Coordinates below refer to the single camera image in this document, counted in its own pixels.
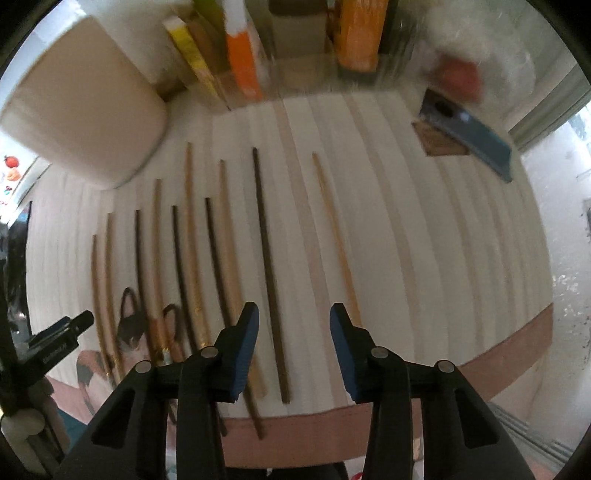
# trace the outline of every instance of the chopstick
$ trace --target chopstick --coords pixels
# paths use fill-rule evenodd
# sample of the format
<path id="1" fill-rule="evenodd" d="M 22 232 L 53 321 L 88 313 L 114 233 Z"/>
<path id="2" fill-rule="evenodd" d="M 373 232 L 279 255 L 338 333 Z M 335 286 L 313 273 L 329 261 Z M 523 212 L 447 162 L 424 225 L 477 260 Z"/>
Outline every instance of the chopstick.
<path id="1" fill-rule="evenodd" d="M 105 331 L 103 329 L 102 313 L 100 312 L 100 291 L 99 291 L 99 273 L 98 273 L 98 245 L 96 235 L 92 236 L 92 256 L 90 258 L 90 275 L 92 276 L 92 309 L 95 315 L 96 336 L 99 339 L 100 359 L 105 366 L 105 373 L 109 384 L 114 389 L 116 387 L 111 359 L 105 342 Z"/>
<path id="2" fill-rule="evenodd" d="M 187 244 L 189 248 L 189 279 L 193 285 L 193 301 L 195 303 L 194 318 L 197 326 L 199 348 L 212 344 L 209 325 L 205 318 L 203 297 L 199 281 L 199 260 L 197 258 L 197 238 L 195 236 L 195 204 L 193 203 L 193 144 L 187 142 L 185 150 L 185 202 L 187 208 Z M 217 422 L 222 436 L 228 434 L 228 429 L 216 406 Z"/>
<path id="3" fill-rule="evenodd" d="M 222 244 L 220 260 L 224 273 L 222 279 L 225 280 L 226 292 L 228 293 L 227 299 L 230 307 L 230 315 L 235 321 L 242 312 L 244 300 L 242 298 L 238 258 L 234 243 L 230 194 L 228 190 L 228 172 L 226 162 L 223 160 L 219 161 L 219 219 L 219 231 L 221 231 L 221 235 L 218 236 L 218 239 Z M 267 388 L 256 354 L 252 356 L 251 367 L 248 371 L 248 380 L 252 393 L 256 398 L 263 398 L 267 394 Z"/>
<path id="4" fill-rule="evenodd" d="M 162 294 L 162 271 L 160 268 L 160 213 L 162 199 L 162 179 L 154 180 L 154 219 L 152 221 L 152 262 L 154 263 L 154 301 L 156 303 L 156 331 L 158 343 L 162 353 L 164 365 L 173 362 L 170 352 L 170 341 L 166 324 L 164 322 L 164 297 Z"/>
<path id="5" fill-rule="evenodd" d="M 184 281 L 183 273 L 183 259 L 181 257 L 180 233 L 178 228 L 178 207 L 172 206 L 173 212 L 173 241 L 174 241 L 174 262 L 177 271 L 178 292 L 181 297 L 181 311 L 183 312 L 183 322 L 187 337 L 189 337 L 189 347 L 191 348 L 191 355 L 195 355 L 199 348 L 197 347 L 195 331 L 191 323 L 191 312 L 189 309 L 189 301 L 187 299 L 187 286 Z"/>
<path id="6" fill-rule="evenodd" d="M 213 275 L 215 277 L 216 282 L 217 298 L 219 300 L 220 310 L 222 311 L 224 327 L 228 328 L 233 325 L 233 321 L 230 316 L 230 309 L 228 308 L 226 292 L 222 280 L 220 259 L 217 253 L 215 227 L 213 226 L 212 204 L 211 199 L 209 197 L 205 198 L 205 209 L 207 213 L 207 232 L 209 236 L 209 248 L 212 256 Z M 246 409 L 248 410 L 248 414 L 250 415 L 250 418 L 252 419 L 252 422 L 255 426 L 256 436 L 258 436 L 259 440 L 262 440 L 265 437 L 265 430 L 262 425 L 261 418 L 259 416 L 258 409 L 256 408 L 254 399 L 252 398 L 250 381 L 246 383 L 246 387 L 244 388 L 244 402 L 246 403 Z"/>
<path id="7" fill-rule="evenodd" d="M 115 369 L 121 382 L 125 376 L 121 349 L 117 341 L 117 327 L 115 323 L 115 312 L 113 310 L 113 278 L 112 278 L 112 256 L 113 256 L 113 212 L 107 214 L 106 242 L 105 242 L 105 290 L 107 305 L 107 323 L 109 325 L 109 336 L 115 350 L 113 361 Z"/>
<path id="8" fill-rule="evenodd" d="M 281 401 L 289 403 L 291 392 L 287 376 L 287 363 L 283 349 L 283 336 L 281 333 L 281 319 L 279 317 L 279 306 L 277 303 L 277 291 L 275 275 L 273 273 L 273 262 L 271 257 L 271 246 L 267 231 L 267 217 L 265 216 L 265 200 L 262 192 L 261 165 L 259 162 L 258 150 L 252 149 L 252 160 L 255 171 L 256 206 L 259 217 L 259 228 L 261 231 L 262 260 L 265 269 L 265 282 L 267 284 L 267 300 L 269 303 L 269 320 L 271 323 L 271 336 L 275 351 L 275 363 L 277 364 L 277 375 L 279 377 L 279 389 Z"/>
<path id="9" fill-rule="evenodd" d="M 324 200 L 324 205 L 330 219 L 330 226 L 335 238 L 340 269 L 343 274 L 345 289 L 347 291 L 348 312 L 351 316 L 351 323 L 353 323 L 353 325 L 356 327 L 363 327 L 363 322 L 361 321 L 361 312 L 359 311 L 359 303 L 357 302 L 357 295 L 355 294 L 355 288 L 353 286 L 353 275 L 351 274 L 349 262 L 347 261 L 347 254 L 345 253 L 345 246 L 343 244 L 343 236 L 339 228 L 339 220 L 336 214 L 335 203 L 330 192 L 330 187 L 328 186 L 324 176 L 320 159 L 316 152 L 312 153 L 312 159 L 314 160 L 316 175 L 318 176 L 318 183 L 320 183 L 320 191 L 322 192 L 322 199 Z"/>
<path id="10" fill-rule="evenodd" d="M 146 324 L 148 325 L 148 331 L 146 332 L 146 343 L 148 345 L 148 354 L 150 361 L 155 365 L 156 363 L 156 350 L 154 349 L 154 339 L 152 332 L 152 322 L 148 317 L 148 310 L 146 309 L 145 303 L 145 292 L 144 292 L 144 263 L 143 263 L 143 250 L 142 250 L 142 211 L 135 211 L 135 275 L 138 282 L 138 298 L 139 298 L 139 309 L 146 318 Z"/>

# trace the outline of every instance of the black clamp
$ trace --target black clamp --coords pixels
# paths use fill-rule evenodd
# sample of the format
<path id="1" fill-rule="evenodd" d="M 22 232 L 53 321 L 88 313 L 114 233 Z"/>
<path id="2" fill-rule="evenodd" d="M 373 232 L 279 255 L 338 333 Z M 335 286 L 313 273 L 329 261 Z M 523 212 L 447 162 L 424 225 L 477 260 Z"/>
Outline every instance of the black clamp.
<path id="1" fill-rule="evenodd" d="M 245 304 L 238 323 L 223 329 L 183 363 L 143 361 L 117 386 L 66 456 L 56 480 L 165 478 L 167 408 L 178 398 L 177 478 L 226 478 L 216 402 L 234 403 L 246 386 L 258 308 Z"/>
<path id="2" fill-rule="evenodd" d="M 410 480 L 411 399 L 421 400 L 428 480 L 534 480 L 524 458 L 484 400 L 448 360 L 405 362 L 354 327 L 342 303 L 330 331 L 347 392 L 374 404 L 363 480 Z"/>

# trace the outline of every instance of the red object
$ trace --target red object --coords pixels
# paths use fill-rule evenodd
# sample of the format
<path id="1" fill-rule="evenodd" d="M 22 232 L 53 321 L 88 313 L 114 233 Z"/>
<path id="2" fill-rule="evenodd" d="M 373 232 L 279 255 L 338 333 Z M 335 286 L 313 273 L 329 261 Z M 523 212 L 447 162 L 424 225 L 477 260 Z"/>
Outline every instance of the red object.
<path id="1" fill-rule="evenodd" d="M 461 102 L 482 100 L 482 79 L 475 63 L 444 56 L 433 76 L 446 93 Z"/>
<path id="2" fill-rule="evenodd" d="M 8 168 L 16 168 L 19 166 L 20 162 L 16 157 L 4 157 L 4 163 Z"/>

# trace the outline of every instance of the screw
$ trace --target screw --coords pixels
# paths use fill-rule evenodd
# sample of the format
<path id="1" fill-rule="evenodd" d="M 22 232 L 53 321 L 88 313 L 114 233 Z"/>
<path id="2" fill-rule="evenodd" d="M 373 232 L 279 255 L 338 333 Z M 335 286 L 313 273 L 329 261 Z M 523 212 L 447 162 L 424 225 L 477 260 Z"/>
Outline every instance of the screw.
<path id="1" fill-rule="evenodd" d="M 383 346 L 375 346 L 371 349 L 371 356 L 374 358 L 386 358 L 388 355 L 388 349 Z"/>
<path id="2" fill-rule="evenodd" d="M 437 368 L 445 374 L 450 374 L 456 369 L 456 366 L 449 360 L 441 360 L 437 364 Z"/>
<path id="3" fill-rule="evenodd" d="M 150 362 L 148 362 L 147 360 L 144 360 L 135 366 L 135 371 L 139 374 L 147 373 L 151 369 L 152 369 L 152 364 Z"/>
<path id="4" fill-rule="evenodd" d="M 219 351 L 214 346 L 207 346 L 201 350 L 201 356 L 203 358 L 216 358 Z"/>

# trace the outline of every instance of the orange label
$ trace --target orange label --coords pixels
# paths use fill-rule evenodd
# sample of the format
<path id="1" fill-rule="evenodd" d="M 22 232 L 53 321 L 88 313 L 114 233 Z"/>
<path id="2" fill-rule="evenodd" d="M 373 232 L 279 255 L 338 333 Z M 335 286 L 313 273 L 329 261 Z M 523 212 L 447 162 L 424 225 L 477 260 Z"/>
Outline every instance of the orange label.
<path id="1" fill-rule="evenodd" d="M 388 0 L 343 0 L 336 55 L 341 66 L 374 72 Z"/>
<path id="2" fill-rule="evenodd" d="M 240 32 L 235 37 L 226 35 L 226 41 L 228 42 L 228 60 L 234 72 L 238 88 L 240 88 L 247 98 L 262 99 L 261 87 L 256 78 L 255 59 L 252 55 L 248 32 Z"/>

